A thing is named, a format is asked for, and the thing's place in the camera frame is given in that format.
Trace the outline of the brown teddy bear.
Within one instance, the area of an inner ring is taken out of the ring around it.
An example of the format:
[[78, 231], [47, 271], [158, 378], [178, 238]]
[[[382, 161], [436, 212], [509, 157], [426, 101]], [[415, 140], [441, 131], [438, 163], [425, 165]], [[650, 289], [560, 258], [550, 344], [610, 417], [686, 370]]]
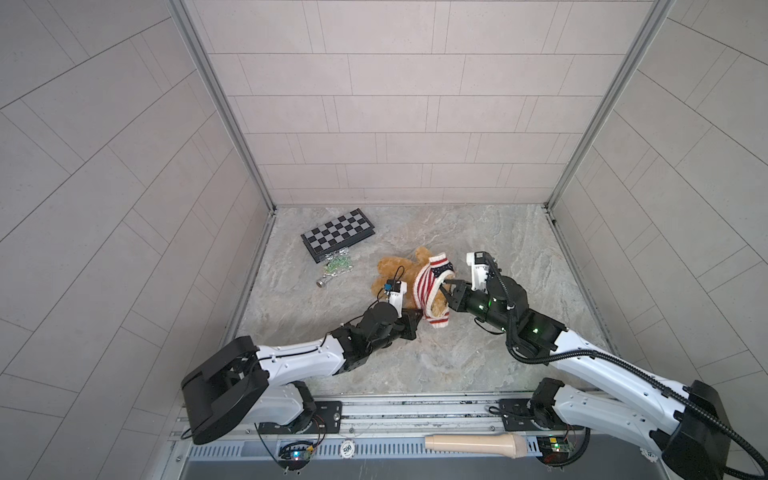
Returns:
[[435, 255], [438, 254], [433, 254], [425, 246], [420, 246], [408, 258], [396, 256], [383, 257], [378, 262], [378, 278], [372, 284], [371, 292], [375, 296], [383, 294], [385, 282], [397, 277], [408, 285], [403, 306], [420, 310], [416, 307], [414, 301], [414, 280], [421, 268], [427, 264], [428, 258]]

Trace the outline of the red white striped sweater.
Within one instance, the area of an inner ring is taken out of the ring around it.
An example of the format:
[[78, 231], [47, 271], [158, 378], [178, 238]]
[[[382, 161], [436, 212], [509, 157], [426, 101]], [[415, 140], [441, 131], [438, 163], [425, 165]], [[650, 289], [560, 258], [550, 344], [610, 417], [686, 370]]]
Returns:
[[414, 301], [427, 322], [436, 329], [448, 326], [450, 308], [440, 287], [455, 278], [453, 264], [445, 252], [428, 258], [414, 280]]

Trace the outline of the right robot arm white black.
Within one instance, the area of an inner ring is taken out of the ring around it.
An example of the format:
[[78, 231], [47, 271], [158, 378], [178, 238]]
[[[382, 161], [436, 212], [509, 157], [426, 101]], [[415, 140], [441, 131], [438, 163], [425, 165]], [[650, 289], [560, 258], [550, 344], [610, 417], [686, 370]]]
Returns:
[[535, 422], [557, 421], [610, 434], [632, 443], [684, 479], [734, 475], [731, 444], [743, 442], [730, 425], [719, 393], [702, 381], [684, 385], [651, 374], [593, 346], [562, 322], [533, 310], [512, 278], [473, 269], [473, 279], [440, 287], [448, 307], [471, 314], [504, 334], [513, 358], [553, 365], [606, 392], [605, 397], [562, 381], [543, 379], [530, 400]]

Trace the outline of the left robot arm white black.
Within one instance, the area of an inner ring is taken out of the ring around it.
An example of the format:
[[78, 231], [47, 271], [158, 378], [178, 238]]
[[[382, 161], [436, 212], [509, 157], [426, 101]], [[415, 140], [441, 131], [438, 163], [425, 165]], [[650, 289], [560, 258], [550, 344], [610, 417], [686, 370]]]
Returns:
[[315, 412], [306, 379], [350, 372], [394, 341], [414, 340], [422, 317], [377, 302], [358, 323], [316, 341], [269, 347], [235, 338], [181, 381], [193, 443], [213, 442], [243, 422], [304, 428]]

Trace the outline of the small green clear bag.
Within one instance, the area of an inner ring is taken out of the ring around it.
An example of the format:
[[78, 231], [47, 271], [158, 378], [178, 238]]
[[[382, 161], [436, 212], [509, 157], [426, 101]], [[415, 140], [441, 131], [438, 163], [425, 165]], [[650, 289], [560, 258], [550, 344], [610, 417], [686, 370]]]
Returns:
[[330, 253], [324, 259], [323, 274], [316, 281], [316, 285], [319, 288], [325, 288], [333, 278], [347, 273], [352, 269], [353, 264], [347, 248]]

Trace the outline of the folded black white chessboard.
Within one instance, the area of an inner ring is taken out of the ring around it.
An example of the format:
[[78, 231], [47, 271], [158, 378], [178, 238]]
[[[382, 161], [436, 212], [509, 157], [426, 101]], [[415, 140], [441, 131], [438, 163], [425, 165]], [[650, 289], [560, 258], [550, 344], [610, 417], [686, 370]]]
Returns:
[[303, 233], [300, 238], [316, 263], [375, 234], [375, 226], [361, 209], [347, 212]]

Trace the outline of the right green circuit board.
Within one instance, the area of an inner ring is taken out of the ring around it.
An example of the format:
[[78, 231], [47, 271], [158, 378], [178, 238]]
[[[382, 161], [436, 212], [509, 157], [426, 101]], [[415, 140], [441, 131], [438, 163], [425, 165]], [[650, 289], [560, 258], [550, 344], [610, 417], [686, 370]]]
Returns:
[[538, 460], [545, 465], [559, 465], [566, 462], [573, 446], [565, 437], [539, 436], [536, 438], [541, 455]]

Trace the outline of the green circuit board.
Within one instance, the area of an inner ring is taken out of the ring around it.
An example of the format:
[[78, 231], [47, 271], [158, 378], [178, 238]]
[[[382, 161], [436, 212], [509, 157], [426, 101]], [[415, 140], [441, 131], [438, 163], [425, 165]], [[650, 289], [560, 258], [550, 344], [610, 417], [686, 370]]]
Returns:
[[299, 471], [309, 464], [316, 446], [311, 441], [301, 440], [282, 446], [278, 452], [278, 463], [284, 470]]
[[545, 465], [559, 465], [566, 462], [573, 446], [565, 437], [539, 436], [536, 438], [541, 455], [538, 460]]

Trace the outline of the left green circuit board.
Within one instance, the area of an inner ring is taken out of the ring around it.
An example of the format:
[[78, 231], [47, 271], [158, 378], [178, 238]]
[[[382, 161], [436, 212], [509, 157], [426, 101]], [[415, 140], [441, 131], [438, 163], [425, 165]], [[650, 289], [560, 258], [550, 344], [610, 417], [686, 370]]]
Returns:
[[284, 470], [299, 471], [309, 464], [316, 446], [311, 441], [301, 440], [282, 446], [278, 452], [278, 463]]

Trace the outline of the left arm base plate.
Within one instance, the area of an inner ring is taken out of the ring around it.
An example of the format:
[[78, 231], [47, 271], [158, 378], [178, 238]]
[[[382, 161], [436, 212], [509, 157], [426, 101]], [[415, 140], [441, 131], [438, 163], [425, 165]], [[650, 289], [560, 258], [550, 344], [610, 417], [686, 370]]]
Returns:
[[279, 435], [338, 434], [342, 413], [341, 401], [316, 401], [285, 425], [264, 422], [259, 429], [262, 433]]

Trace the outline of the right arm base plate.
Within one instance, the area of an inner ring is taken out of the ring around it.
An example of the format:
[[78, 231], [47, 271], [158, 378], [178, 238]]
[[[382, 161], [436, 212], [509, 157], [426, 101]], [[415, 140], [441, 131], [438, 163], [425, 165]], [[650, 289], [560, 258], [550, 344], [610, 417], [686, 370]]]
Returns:
[[487, 407], [487, 411], [501, 418], [506, 432], [534, 432], [540, 435], [562, 433], [575, 430], [581, 433], [581, 426], [567, 426], [556, 421], [551, 428], [539, 425], [528, 409], [527, 399], [501, 399]]

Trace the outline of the aluminium front rail frame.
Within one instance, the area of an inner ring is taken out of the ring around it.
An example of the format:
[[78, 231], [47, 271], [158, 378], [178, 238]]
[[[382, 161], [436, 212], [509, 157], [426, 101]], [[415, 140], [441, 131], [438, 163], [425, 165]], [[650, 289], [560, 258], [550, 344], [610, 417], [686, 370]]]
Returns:
[[[148, 473], [150, 479], [667, 479], [660, 460], [606, 433], [592, 431], [586, 453], [562, 467], [541, 463], [536, 438], [565, 437], [578, 449], [584, 432], [540, 435], [506, 432], [500, 417], [487, 407], [501, 399], [527, 399], [525, 392], [442, 395], [315, 396], [316, 401], [341, 401], [338, 434], [279, 435], [262, 433], [260, 424], [243, 422], [205, 445], [187, 436], [187, 416], [173, 428], [164, 460]], [[514, 433], [527, 440], [528, 455], [432, 451], [430, 435], [500, 435]], [[356, 444], [352, 459], [339, 455], [345, 439]], [[278, 452], [286, 444], [311, 441], [316, 451], [299, 471], [284, 470]]]

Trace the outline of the left aluminium corner post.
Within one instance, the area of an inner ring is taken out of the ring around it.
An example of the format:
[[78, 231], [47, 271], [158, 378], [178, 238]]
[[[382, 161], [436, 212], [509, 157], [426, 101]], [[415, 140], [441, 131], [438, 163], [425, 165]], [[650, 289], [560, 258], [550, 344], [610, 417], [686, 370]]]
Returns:
[[234, 111], [220, 84], [201, 37], [194, 26], [186, 3], [181, 0], [169, 0], [168, 9], [191, 58], [198, 69], [203, 85], [211, 96], [212, 102], [220, 115], [227, 134], [232, 140], [237, 152], [245, 162], [251, 177], [256, 183], [258, 191], [267, 205], [270, 215], [274, 216], [276, 214], [276, 205], [269, 194], [262, 175], [258, 171], [252, 152], [238, 125]]

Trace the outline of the aluminium corner post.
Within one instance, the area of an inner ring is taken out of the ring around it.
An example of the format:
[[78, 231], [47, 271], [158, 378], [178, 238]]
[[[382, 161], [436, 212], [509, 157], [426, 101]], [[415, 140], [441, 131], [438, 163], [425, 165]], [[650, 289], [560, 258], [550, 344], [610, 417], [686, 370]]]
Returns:
[[258, 171], [252, 152], [238, 125], [234, 111], [220, 84], [201, 37], [194, 26], [186, 3], [181, 0], [169, 0], [168, 9], [191, 58], [198, 69], [203, 85], [211, 96], [212, 102], [220, 115], [227, 134], [232, 140], [237, 152], [245, 162], [251, 177], [256, 183], [258, 191], [267, 205], [270, 215], [274, 216], [276, 214], [276, 205], [269, 194], [262, 175]]
[[575, 176], [575, 173], [586, 157], [589, 149], [606, 123], [608, 117], [614, 110], [618, 100], [621, 98], [624, 90], [629, 84], [634, 72], [640, 65], [646, 51], [652, 44], [663, 22], [666, 20], [669, 10], [674, 5], [674, 0], [656, 0], [651, 7], [640, 26], [637, 35], [630, 44], [630, 47], [624, 56], [619, 68], [612, 79], [609, 88], [602, 98], [597, 110], [595, 111], [587, 129], [582, 135], [573, 154], [567, 163], [558, 183], [556, 184], [551, 196], [544, 204], [547, 213], [554, 215], [554, 209], [562, 198], [569, 182]]

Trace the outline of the right aluminium corner post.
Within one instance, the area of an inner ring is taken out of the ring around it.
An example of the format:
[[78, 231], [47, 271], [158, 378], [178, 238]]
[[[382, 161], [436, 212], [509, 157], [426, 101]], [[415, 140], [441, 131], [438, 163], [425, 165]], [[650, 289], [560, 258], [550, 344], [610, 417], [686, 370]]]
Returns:
[[547, 213], [554, 215], [554, 209], [562, 198], [569, 182], [575, 176], [575, 173], [586, 157], [589, 149], [606, 123], [608, 117], [614, 110], [618, 100], [621, 98], [624, 90], [629, 84], [634, 72], [640, 65], [646, 51], [652, 44], [663, 22], [666, 20], [669, 10], [674, 5], [674, 0], [656, 0], [651, 7], [640, 26], [637, 35], [630, 44], [630, 47], [624, 56], [619, 68], [612, 79], [609, 88], [602, 98], [597, 110], [595, 111], [587, 129], [582, 135], [573, 154], [567, 163], [558, 183], [556, 184], [551, 196], [544, 204]]

